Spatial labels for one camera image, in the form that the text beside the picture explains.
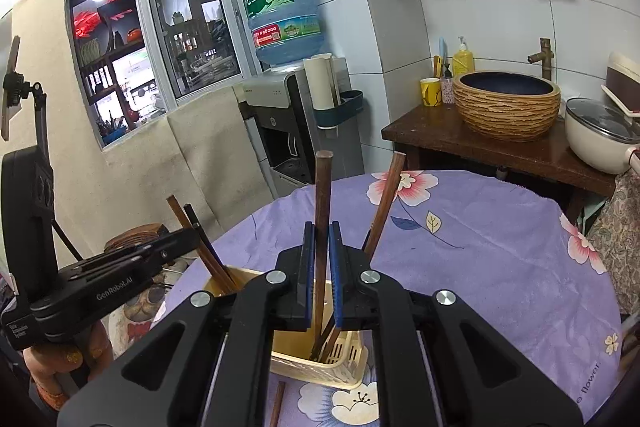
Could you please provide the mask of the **phone on mount arm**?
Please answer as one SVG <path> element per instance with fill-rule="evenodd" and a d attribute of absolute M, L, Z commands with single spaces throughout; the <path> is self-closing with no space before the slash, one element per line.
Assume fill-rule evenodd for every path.
<path fill-rule="evenodd" d="M 16 71 L 18 52 L 20 52 L 21 37 L 12 39 L 6 73 L 2 81 L 1 103 L 1 138 L 8 142 L 10 139 L 10 120 L 17 114 L 23 100 L 30 96 L 34 99 L 35 130 L 37 145 L 45 158 L 49 158 L 48 125 L 47 125 L 47 93 L 43 91 L 41 83 L 31 83 Z"/>

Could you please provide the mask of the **left hand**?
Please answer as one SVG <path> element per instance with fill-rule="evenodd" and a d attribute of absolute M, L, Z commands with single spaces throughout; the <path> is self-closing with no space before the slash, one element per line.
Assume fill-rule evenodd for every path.
<path fill-rule="evenodd" d="M 93 324 L 88 340 L 88 353 L 94 361 L 88 380 L 99 376 L 114 360 L 111 340 L 102 322 Z M 84 357 L 75 345 L 43 343 L 23 351 L 23 359 L 32 382 L 29 395 L 44 413 L 58 413 L 70 399 L 58 382 L 58 375 L 81 367 Z"/>

